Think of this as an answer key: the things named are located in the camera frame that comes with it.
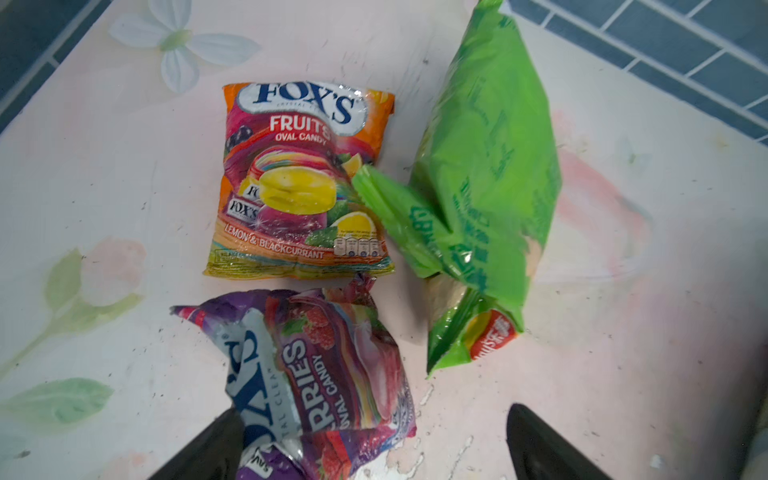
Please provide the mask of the purple Fox's berries candy bag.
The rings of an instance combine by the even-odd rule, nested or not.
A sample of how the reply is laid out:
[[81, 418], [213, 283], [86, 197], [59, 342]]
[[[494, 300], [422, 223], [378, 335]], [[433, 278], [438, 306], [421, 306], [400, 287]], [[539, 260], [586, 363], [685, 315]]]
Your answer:
[[227, 293], [172, 315], [227, 357], [241, 479], [347, 479], [416, 434], [399, 348], [360, 274], [342, 287]]

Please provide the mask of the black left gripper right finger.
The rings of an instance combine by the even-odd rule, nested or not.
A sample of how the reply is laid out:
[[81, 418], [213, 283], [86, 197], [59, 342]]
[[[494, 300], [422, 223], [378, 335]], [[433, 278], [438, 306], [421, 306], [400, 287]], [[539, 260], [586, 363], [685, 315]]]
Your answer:
[[527, 406], [511, 406], [506, 423], [506, 443], [518, 479], [610, 480]]

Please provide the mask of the orange Fox's fruits candy bag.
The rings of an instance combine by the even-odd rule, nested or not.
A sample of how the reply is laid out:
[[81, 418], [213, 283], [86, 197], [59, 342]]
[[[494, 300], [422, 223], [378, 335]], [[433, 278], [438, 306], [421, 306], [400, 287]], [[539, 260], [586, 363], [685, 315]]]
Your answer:
[[384, 229], [352, 180], [378, 160], [393, 94], [308, 80], [229, 84], [223, 93], [224, 174], [206, 273], [390, 273]]

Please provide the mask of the green chips bag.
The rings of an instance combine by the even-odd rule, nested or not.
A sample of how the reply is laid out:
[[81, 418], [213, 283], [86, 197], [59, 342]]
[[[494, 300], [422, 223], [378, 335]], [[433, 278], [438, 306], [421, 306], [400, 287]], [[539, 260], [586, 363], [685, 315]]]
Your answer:
[[562, 178], [547, 96], [500, 2], [476, 5], [408, 183], [364, 167], [353, 185], [425, 282], [428, 372], [523, 331]]

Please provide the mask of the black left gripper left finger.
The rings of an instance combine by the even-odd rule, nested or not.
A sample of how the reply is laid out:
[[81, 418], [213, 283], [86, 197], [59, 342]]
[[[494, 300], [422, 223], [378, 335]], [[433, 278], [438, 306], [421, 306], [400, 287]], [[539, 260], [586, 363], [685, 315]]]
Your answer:
[[149, 479], [235, 479], [244, 449], [243, 438], [243, 421], [239, 413], [230, 408]]

